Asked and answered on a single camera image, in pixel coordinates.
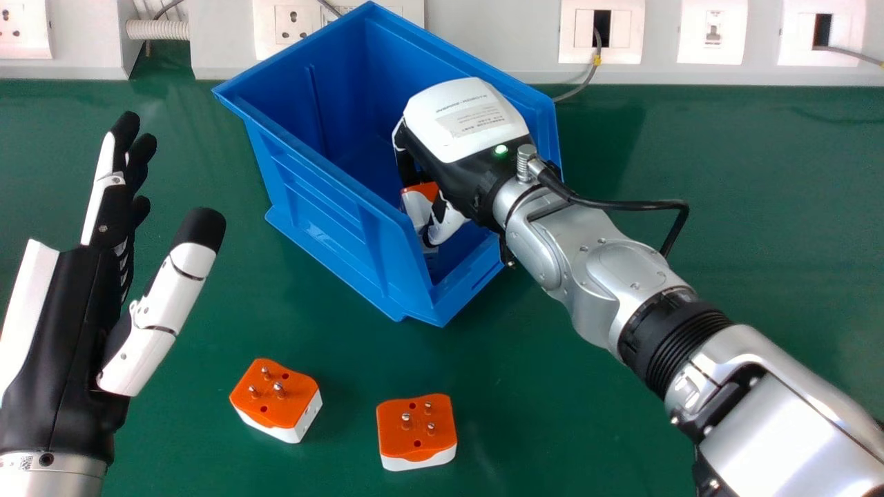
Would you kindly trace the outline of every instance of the black and white robotic hand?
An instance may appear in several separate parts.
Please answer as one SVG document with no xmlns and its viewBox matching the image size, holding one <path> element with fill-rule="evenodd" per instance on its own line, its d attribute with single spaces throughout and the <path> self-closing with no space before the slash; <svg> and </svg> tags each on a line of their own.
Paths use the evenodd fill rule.
<svg viewBox="0 0 884 497">
<path fill-rule="evenodd" d="M 499 233 L 505 261 L 517 258 L 581 337 L 664 401 L 696 444 L 698 495 L 884 496 L 884 433 L 873 418 L 670 269 L 687 204 L 582 198 L 537 153 L 515 107 L 476 78 L 412 97 L 393 143 L 406 187 L 438 183 L 425 231 L 433 244 L 461 217 Z M 606 215 L 664 209 L 680 215 L 660 250 Z"/>
<path fill-rule="evenodd" d="M 93 497 L 113 435 L 196 302 L 225 234 L 211 209 L 187 214 L 143 295 L 133 281 L 136 196 L 156 138 L 126 112 L 104 137 L 80 245 L 27 244 L 0 334 L 0 494 Z"/>
</svg>

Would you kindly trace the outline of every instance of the green table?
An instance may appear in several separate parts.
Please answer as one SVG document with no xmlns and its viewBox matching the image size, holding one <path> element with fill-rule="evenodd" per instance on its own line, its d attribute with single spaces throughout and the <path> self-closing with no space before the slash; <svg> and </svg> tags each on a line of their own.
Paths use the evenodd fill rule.
<svg viewBox="0 0 884 497">
<path fill-rule="evenodd" d="M 186 52 L 156 54 L 128 82 L 0 81 L 0 301 L 27 238 L 78 241 L 100 140 L 123 110 L 159 138 L 133 288 L 190 207 L 229 221 L 194 313 L 117 437 L 106 495 L 692 494 L 690 443 L 661 402 L 524 271 L 498 276 L 444 330 L 389 321 L 263 221 L 242 124 L 194 82 Z M 688 199 L 673 267 L 884 416 L 884 88 L 592 87 L 559 119 L 572 187 Z M 615 218 L 652 244 L 671 221 Z M 300 445 L 247 428 L 227 401 L 257 356 L 319 382 L 325 405 Z M 431 392 L 453 398 L 457 457 L 382 470 L 375 407 Z"/>
</svg>

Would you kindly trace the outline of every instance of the flexible hose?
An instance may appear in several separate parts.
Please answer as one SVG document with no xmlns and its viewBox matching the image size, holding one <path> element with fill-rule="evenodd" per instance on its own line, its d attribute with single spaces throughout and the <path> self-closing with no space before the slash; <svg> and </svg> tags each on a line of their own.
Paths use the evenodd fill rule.
<svg viewBox="0 0 884 497">
<path fill-rule="evenodd" d="M 179 20 L 129 19 L 126 34 L 130 40 L 190 40 L 190 27 Z"/>
</svg>

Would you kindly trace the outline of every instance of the blue container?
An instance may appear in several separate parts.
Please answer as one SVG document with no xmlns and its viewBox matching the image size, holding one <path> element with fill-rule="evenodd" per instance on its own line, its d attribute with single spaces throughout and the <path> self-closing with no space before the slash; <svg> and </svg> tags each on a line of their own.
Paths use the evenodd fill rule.
<svg viewBox="0 0 884 497">
<path fill-rule="evenodd" d="M 549 97 L 373 3 L 214 90 L 246 123 L 267 221 L 396 321 L 444 326 L 502 267 L 498 236 L 469 224 L 430 272 L 399 211 L 393 127 L 412 95 L 467 76 L 506 96 L 560 163 Z"/>
</svg>

